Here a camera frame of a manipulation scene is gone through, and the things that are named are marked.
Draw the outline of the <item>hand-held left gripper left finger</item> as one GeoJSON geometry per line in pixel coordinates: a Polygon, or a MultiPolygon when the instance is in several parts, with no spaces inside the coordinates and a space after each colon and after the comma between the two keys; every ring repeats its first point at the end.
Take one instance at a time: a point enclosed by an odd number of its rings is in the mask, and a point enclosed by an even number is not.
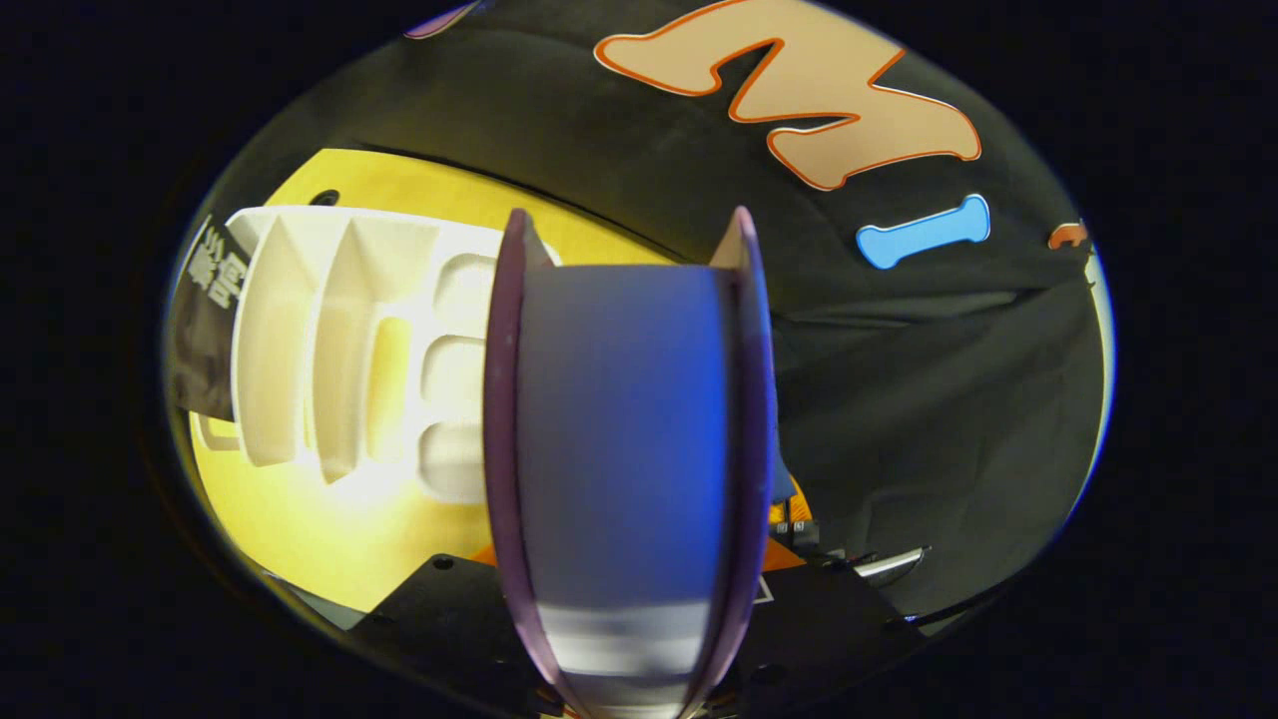
{"type": "Polygon", "coordinates": [[[350,630],[351,641],[497,718],[538,718],[544,682],[492,564],[429,556],[350,630]]]}

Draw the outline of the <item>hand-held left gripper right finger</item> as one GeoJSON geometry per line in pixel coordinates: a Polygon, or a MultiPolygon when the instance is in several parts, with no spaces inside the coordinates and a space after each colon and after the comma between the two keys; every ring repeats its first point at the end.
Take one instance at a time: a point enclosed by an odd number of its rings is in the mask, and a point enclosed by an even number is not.
{"type": "Polygon", "coordinates": [[[889,558],[772,570],[727,679],[722,716],[790,716],[895,668],[927,637],[882,587],[918,567],[923,547],[889,558]]]}

